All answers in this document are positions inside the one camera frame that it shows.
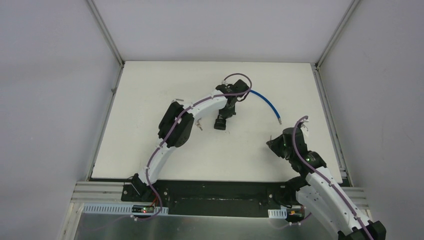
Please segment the small black padlock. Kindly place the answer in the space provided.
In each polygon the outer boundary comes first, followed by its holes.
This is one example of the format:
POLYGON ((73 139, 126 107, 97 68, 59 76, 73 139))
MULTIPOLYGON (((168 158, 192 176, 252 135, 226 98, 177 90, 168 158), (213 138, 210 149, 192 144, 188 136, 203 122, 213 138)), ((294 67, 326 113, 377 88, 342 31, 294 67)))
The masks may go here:
POLYGON ((215 130, 225 131, 226 128, 227 128, 227 119, 226 118, 223 118, 221 116, 218 116, 215 119, 215 123, 214 123, 213 128, 215 130))

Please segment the blue cable lock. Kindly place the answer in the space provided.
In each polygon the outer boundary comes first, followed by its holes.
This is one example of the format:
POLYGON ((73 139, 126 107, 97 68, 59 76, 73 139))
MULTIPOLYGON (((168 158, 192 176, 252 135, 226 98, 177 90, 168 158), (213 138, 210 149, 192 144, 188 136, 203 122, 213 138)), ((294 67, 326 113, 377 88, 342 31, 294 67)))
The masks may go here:
POLYGON ((261 98, 273 111, 273 113, 275 114, 277 121, 279 123, 279 125, 282 125, 282 119, 281 119, 281 115, 279 114, 278 110, 275 108, 275 106, 261 93, 255 91, 255 90, 250 90, 250 93, 261 98))

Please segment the cable lock silver keys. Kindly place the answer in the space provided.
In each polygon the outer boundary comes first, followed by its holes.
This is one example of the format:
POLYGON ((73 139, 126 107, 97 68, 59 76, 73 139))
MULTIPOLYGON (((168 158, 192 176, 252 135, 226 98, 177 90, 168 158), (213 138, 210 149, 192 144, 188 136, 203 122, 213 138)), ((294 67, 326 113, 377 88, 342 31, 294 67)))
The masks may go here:
POLYGON ((195 126, 196 126, 198 129, 200 129, 201 131, 203 131, 202 125, 201 125, 201 123, 200 123, 200 120, 197 120, 197 121, 195 122, 195 126))

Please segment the brass padlock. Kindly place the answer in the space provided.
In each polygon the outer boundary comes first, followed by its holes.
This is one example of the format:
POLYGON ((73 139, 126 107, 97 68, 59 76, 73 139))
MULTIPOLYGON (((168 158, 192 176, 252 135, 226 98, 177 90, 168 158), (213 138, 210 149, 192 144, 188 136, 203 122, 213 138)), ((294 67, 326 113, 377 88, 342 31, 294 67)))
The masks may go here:
POLYGON ((180 99, 180 98, 175 98, 171 101, 171 103, 173 103, 173 102, 184 102, 184 100, 180 99))

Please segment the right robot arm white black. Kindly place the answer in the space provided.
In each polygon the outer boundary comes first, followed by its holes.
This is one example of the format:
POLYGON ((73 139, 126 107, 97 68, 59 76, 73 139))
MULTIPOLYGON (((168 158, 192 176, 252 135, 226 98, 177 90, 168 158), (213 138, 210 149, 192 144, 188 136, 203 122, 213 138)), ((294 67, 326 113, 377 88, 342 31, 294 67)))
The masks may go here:
POLYGON ((299 173, 284 183, 278 199, 283 205, 308 209, 334 240, 384 240, 387 230, 380 221, 366 216, 332 176, 324 159, 309 150, 299 127, 289 127, 266 142, 268 148, 287 160, 299 173))

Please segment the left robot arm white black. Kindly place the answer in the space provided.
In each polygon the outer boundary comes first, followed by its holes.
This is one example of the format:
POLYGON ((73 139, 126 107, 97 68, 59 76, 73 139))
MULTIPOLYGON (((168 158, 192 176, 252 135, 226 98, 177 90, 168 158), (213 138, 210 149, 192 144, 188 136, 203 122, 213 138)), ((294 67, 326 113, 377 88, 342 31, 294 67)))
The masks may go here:
POLYGON ((248 82, 241 79, 234 84, 222 82, 207 96, 188 104, 173 101, 159 123, 155 150, 131 179, 134 194, 147 199, 170 155, 190 138, 195 122, 214 111, 223 112, 218 115, 221 122, 233 116, 235 104, 244 100, 251 91, 252 81, 248 82))

